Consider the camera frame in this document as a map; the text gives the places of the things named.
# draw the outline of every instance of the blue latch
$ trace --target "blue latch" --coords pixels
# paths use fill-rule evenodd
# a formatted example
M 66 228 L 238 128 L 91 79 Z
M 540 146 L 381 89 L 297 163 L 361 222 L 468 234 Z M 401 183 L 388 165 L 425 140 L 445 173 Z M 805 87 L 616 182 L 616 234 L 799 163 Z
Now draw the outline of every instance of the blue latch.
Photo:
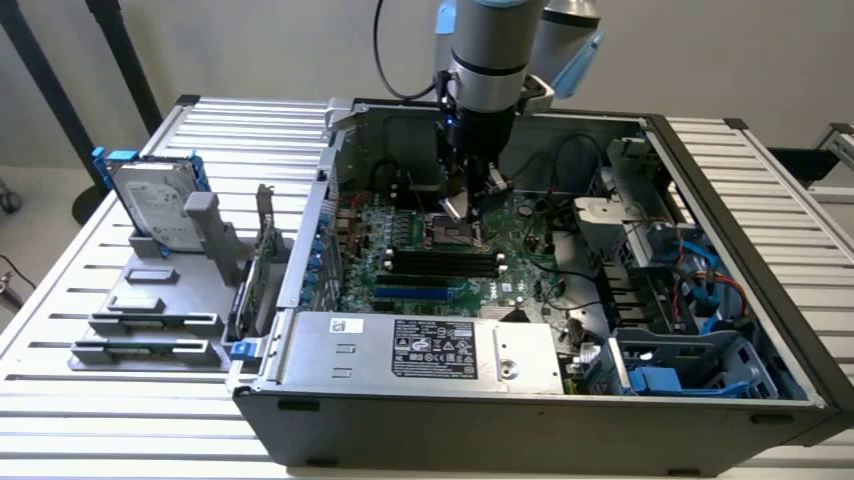
M 748 393 L 751 383 L 741 381 L 724 388 L 683 388 L 673 368 L 638 367 L 629 372 L 632 388 L 638 395 L 671 397 L 740 398 Z
M 231 347 L 230 358 L 233 360 L 256 360 L 256 352 L 258 351 L 258 343 L 250 341 L 235 342 Z

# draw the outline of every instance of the warning label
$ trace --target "warning label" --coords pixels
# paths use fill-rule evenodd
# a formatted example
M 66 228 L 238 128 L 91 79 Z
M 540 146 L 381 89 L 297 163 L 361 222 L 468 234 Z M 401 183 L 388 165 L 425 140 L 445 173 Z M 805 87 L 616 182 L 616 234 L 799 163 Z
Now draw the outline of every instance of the warning label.
M 470 322 L 396 320 L 392 372 L 398 377 L 478 379 Z

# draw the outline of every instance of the small gray block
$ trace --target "small gray block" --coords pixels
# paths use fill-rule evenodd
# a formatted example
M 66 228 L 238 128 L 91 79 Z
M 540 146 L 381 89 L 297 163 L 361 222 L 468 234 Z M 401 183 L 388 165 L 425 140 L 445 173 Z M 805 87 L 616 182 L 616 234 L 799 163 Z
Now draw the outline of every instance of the small gray block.
M 178 282 L 178 272 L 173 267 L 167 268 L 133 268 L 125 275 L 129 283 L 166 283 Z
M 130 237 L 129 243 L 134 247 L 134 253 L 139 258 L 163 258 L 161 244 L 154 238 Z
M 114 296 L 107 303 L 107 310 L 113 312 L 129 313 L 161 313 L 166 308 L 166 304 L 161 297 L 117 297 Z

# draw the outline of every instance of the white wall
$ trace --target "white wall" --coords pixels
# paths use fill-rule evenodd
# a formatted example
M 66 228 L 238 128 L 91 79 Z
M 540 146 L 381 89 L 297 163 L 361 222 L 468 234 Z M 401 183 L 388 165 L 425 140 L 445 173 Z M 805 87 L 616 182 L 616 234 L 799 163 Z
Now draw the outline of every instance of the white wall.
M 97 144 L 146 139 L 83 0 L 21 0 Z M 389 0 L 384 58 L 400 90 L 432 75 L 434 0 Z M 125 0 L 165 113 L 181 93 L 288 99 L 388 94 L 374 71 L 374 0 Z M 561 106 L 744 118 L 768 144 L 807 146 L 854 120 L 851 0 L 601 0 L 606 43 Z M 77 158 L 0 34 L 0 163 Z

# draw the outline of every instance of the blue tab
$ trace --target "blue tab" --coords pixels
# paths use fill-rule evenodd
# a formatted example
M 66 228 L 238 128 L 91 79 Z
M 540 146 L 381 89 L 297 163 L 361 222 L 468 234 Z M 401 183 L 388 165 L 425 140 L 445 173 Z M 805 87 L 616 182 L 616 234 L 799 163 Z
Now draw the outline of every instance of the blue tab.
M 110 155 L 107 155 L 107 160 L 113 160 L 114 162 L 130 162 L 138 158 L 139 154 L 137 150 L 114 150 L 110 152 Z
M 457 22 L 457 0 L 442 0 L 437 12 L 437 35 L 454 33 Z
M 235 342 L 229 356 L 233 360 L 256 360 L 257 350 L 258 344 L 256 342 Z

